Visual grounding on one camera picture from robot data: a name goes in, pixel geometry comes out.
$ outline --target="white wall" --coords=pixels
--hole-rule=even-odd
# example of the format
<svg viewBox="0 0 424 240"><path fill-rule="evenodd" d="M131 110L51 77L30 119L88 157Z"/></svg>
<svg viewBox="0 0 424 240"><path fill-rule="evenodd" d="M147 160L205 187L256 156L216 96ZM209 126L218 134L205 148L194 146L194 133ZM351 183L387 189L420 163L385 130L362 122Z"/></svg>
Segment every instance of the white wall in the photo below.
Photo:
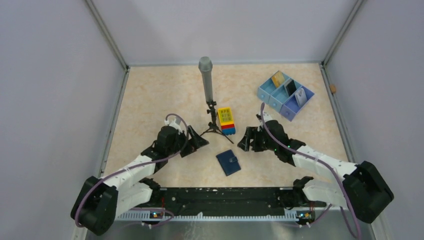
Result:
<svg viewBox="0 0 424 240"><path fill-rule="evenodd" d="M130 65L320 62L355 0L94 0Z"/></svg>
<svg viewBox="0 0 424 240"><path fill-rule="evenodd" d="M123 76L84 1L0 2L0 239L71 237Z"/></svg>
<svg viewBox="0 0 424 240"><path fill-rule="evenodd" d="M394 193L395 239L423 239L424 1L368 1L328 71L358 160Z"/></svg>

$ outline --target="gray cylinder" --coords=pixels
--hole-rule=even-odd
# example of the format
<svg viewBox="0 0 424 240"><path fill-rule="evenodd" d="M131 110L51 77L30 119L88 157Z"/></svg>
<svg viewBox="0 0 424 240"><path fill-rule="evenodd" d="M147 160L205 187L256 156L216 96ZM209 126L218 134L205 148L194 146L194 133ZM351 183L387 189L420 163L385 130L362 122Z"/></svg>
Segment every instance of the gray cylinder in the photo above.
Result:
<svg viewBox="0 0 424 240"><path fill-rule="evenodd" d="M204 97L206 102L213 102L214 95L212 89L212 61L209 57L204 56L199 60L199 70L203 80Z"/></svg>

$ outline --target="tripod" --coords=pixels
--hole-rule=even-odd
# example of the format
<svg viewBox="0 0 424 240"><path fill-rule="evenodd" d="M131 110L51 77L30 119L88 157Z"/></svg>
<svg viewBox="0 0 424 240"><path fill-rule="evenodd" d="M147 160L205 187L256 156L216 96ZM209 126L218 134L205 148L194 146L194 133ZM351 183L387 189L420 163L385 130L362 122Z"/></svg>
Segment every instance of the tripod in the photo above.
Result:
<svg viewBox="0 0 424 240"><path fill-rule="evenodd" d="M203 134L206 133L216 133L216 134L221 134L222 136L224 136L226 139L228 139L228 141L230 141L232 144L234 144L233 141L231 141L231 139L229 139L218 127L217 125L217 111L215 110L215 106L217 105L216 101L208 101L206 102L207 106L209 107L208 110L206 110L207 114L210 114L210 116L212 117L212 121L209 122L208 126L209 128L204 131L202 134L200 134L200 136L202 136Z"/></svg>

